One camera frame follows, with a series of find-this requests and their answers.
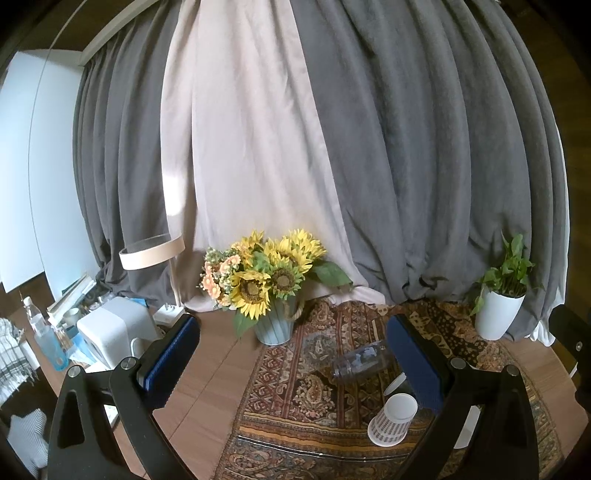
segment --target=brown carpet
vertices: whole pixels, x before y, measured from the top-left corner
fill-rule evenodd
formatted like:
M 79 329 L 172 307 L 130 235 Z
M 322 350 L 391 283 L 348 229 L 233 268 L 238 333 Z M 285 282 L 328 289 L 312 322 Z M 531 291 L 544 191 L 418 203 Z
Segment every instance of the brown carpet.
M 344 387 L 331 382 L 330 362 L 335 355 L 382 339 L 385 322 L 401 312 L 446 356 L 496 371 L 517 364 L 501 343 L 476 334 L 463 306 L 419 301 L 396 307 L 359 302 L 331 307 L 318 301 L 292 340 L 261 352 L 214 479 L 378 480 L 396 473 L 432 414 L 420 410 L 402 443 L 376 447 L 366 428 L 384 405 L 382 393 L 398 374 L 397 367 Z M 522 374 L 534 413 L 543 478 L 562 458 L 560 442 L 539 393 Z M 442 475 L 452 473 L 462 455 L 463 450 L 455 450 Z

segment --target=screw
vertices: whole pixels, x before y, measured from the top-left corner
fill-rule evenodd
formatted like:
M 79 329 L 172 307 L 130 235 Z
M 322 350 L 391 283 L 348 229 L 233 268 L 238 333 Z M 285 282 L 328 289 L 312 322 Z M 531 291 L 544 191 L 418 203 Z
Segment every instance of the screw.
M 512 377 L 519 376 L 519 369 L 515 365 L 507 365 L 507 373 Z
M 130 368 L 133 368 L 136 363 L 137 363 L 137 361 L 135 360 L 135 358 L 132 356 L 129 356 L 127 358 L 124 358 L 121 361 L 120 365 L 123 370 L 129 370 Z
M 74 365 L 72 368 L 68 370 L 68 377 L 74 378 L 76 375 L 80 373 L 80 367 L 78 365 Z
M 452 367 L 457 370 L 462 370 L 463 368 L 466 368 L 466 361 L 457 357 L 457 356 L 452 358 L 450 363 L 451 363 Z

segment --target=plastic bottle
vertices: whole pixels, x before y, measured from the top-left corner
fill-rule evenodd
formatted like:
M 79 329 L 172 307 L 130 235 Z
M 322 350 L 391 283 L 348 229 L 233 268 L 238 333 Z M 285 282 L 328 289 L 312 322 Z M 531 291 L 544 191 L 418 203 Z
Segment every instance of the plastic bottle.
M 61 348 L 60 342 L 57 340 L 53 327 L 43 318 L 39 309 L 33 304 L 31 297 L 26 297 L 22 302 L 29 323 L 33 328 L 33 332 L 35 332 L 35 341 L 41 348 L 43 355 L 51 362 L 53 368 L 58 371 L 64 370 L 68 366 L 68 359 Z
M 333 361 L 333 378 L 338 383 L 350 383 L 370 377 L 387 368 L 394 356 L 385 340 L 363 345 Z

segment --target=blue gripper pad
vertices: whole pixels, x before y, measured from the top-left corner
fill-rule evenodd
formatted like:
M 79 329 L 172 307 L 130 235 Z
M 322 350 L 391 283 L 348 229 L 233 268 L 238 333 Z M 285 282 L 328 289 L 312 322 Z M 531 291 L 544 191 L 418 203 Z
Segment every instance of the blue gripper pad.
M 445 369 L 447 365 L 443 354 L 433 342 L 421 337 L 408 319 L 401 314 L 389 319 L 386 326 L 386 340 L 402 371 L 406 374 L 417 402 L 435 413 L 439 412 L 444 400 L 444 379 L 441 378 L 440 373 L 441 369 Z
M 197 320 L 186 314 L 142 355 L 137 380 L 145 391 L 144 403 L 148 408 L 155 410 L 166 405 L 199 344 L 199 337 Z

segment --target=flower bouquet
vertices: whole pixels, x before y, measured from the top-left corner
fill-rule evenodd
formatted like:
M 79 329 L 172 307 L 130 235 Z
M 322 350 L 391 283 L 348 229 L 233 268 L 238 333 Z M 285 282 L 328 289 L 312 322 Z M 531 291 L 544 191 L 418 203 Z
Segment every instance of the flower bouquet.
M 295 230 L 280 240 L 263 240 L 263 235 L 255 230 L 228 250 L 210 247 L 205 255 L 201 287 L 217 307 L 236 310 L 239 337 L 267 317 L 294 320 L 284 312 L 307 278 L 332 287 L 351 283 L 338 265 L 323 259 L 326 250 L 310 233 Z

